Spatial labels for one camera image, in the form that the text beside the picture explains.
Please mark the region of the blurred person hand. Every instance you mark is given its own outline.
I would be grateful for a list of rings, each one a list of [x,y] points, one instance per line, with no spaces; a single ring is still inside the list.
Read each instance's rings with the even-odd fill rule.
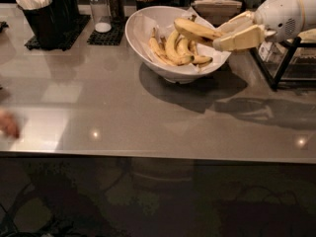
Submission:
[[[20,137],[20,129],[14,115],[3,109],[0,110],[0,131],[7,137]]]

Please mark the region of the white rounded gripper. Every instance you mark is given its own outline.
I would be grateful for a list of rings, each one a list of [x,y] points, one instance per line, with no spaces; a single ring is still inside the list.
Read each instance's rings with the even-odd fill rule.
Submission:
[[[245,11],[217,27],[223,36],[215,39],[212,46],[218,51],[245,50],[264,40],[293,39],[315,28],[316,0],[266,0],[255,16],[254,12]]]

